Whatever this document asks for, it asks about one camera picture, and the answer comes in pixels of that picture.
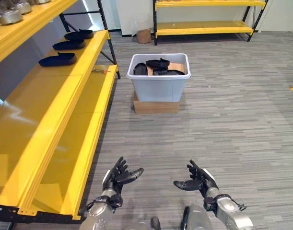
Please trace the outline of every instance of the black shoe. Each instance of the black shoe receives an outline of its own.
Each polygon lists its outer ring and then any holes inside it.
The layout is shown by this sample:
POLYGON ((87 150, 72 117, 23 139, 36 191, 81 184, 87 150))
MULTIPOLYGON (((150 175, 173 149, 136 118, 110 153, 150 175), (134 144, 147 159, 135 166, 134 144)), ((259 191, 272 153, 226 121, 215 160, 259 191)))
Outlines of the black shoe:
POLYGON ((39 61, 39 64, 44 67, 49 66, 67 66, 76 62, 77 58, 74 53, 59 53, 58 56, 46 57, 39 61))
POLYGON ((146 65, 153 68, 153 69, 161 69, 161 68, 166 68, 170 65, 170 61, 160 59, 160 60, 149 60, 146 61, 146 65))
POLYGON ((144 63, 139 63, 133 70, 133 75, 148 75, 147 67, 144 63))
POLYGON ((94 37, 94 33, 92 30, 81 30, 78 32, 71 32, 69 34, 64 35, 67 40, 79 40, 79 39, 90 39, 94 37))
POLYGON ((167 69, 154 69, 152 71, 153 75, 185 75, 182 71, 173 69, 173 70, 167 70, 167 69))
POLYGON ((66 42, 59 42, 52 46, 55 50, 71 50, 71 49, 82 49, 85 47, 85 41, 80 40, 70 40, 66 42))

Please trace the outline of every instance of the white plastic bin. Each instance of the white plastic bin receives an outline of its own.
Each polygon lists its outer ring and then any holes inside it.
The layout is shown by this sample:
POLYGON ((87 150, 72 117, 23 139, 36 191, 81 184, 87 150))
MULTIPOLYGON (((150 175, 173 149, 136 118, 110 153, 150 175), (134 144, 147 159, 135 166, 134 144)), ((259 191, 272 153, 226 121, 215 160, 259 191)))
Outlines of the white plastic bin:
POLYGON ((191 76, 186 54, 135 54, 129 65, 127 77, 131 79, 141 102, 179 102, 185 81, 191 76), (160 58, 184 64, 185 75, 143 76, 133 75, 138 63, 160 58))

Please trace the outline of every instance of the yellow shelving unit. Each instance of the yellow shelving unit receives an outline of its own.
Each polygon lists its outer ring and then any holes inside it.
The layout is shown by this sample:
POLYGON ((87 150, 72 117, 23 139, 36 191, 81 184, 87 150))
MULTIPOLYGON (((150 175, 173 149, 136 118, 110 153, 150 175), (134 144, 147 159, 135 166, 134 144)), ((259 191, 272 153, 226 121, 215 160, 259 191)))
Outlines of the yellow shelving unit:
POLYGON ((253 29, 247 26, 243 21, 210 21, 157 24, 157 35, 197 35, 252 32, 253 29))
POLYGON ((107 74, 91 73, 41 180, 32 209, 80 218, 80 201, 116 71, 117 66, 112 65, 107 74))
POLYGON ((250 41, 257 24, 264 12, 268 0, 153 0, 154 44, 157 45, 158 36, 162 35, 196 35, 196 34, 225 34, 247 33, 250 41), (247 6, 242 21, 205 21, 205 22, 171 22, 158 23, 157 11, 163 7, 191 7, 191 6, 247 6), (251 6, 261 7, 259 16, 253 28, 245 23, 251 6))
POLYGON ((265 7, 263 0, 181 0, 181 1, 157 1, 158 7, 181 7, 181 6, 261 6, 265 7))
POLYGON ((46 181, 61 178, 52 187, 67 190, 64 204, 45 211, 77 215, 117 71, 112 65, 106 75, 91 73, 107 39, 107 30, 97 31, 84 49, 67 51, 75 53, 74 65, 37 64, 0 106, 0 205, 35 216, 43 210, 37 201, 49 198, 49 207, 59 199, 45 191, 46 181), (60 154, 69 162, 62 165, 60 154))
POLYGON ((6 26, 0 25, 0 62, 76 1, 52 0, 46 4, 34 5, 32 12, 23 16, 23 21, 6 26))

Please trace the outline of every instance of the robotic arm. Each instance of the robotic arm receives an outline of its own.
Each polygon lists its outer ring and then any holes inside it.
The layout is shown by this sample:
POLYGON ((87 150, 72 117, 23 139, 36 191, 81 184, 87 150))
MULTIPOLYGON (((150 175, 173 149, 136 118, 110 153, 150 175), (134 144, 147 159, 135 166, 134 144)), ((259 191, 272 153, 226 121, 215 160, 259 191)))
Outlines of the robotic arm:
POLYGON ((113 213, 123 205, 121 196, 123 185, 138 179, 143 171, 143 168, 139 168, 133 172, 128 172, 126 161, 121 157, 104 177, 101 196, 87 205, 87 218, 79 229, 105 230, 113 213))
POLYGON ((251 219, 241 212, 245 205, 235 202, 228 194, 222 194, 214 177, 201 169, 193 160, 187 165, 191 173, 189 181, 174 181, 174 185, 185 191, 199 190, 204 197, 204 208, 213 211, 229 230, 255 230, 251 219))

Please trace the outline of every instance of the shelf board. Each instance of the shelf board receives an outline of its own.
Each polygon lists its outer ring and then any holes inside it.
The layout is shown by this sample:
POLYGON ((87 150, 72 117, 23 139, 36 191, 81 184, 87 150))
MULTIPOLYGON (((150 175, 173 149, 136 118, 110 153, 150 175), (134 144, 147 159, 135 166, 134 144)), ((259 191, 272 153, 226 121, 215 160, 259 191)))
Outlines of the shelf board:
POLYGON ((32 209, 78 215, 117 66, 109 66, 108 71, 91 73, 43 176, 32 209))
POLYGON ((182 7, 182 6, 261 6, 266 3, 262 0, 181 0, 181 1, 158 1, 157 7, 182 7))
POLYGON ((0 106, 0 205, 31 205, 107 38, 107 30, 98 31, 84 49, 72 50, 73 65, 37 64, 0 106))
POLYGON ((23 21, 0 25, 0 62, 76 1, 52 0, 46 4, 34 5, 31 13, 23 15, 23 21))
POLYGON ((243 21, 158 23, 156 35, 252 33, 243 21))

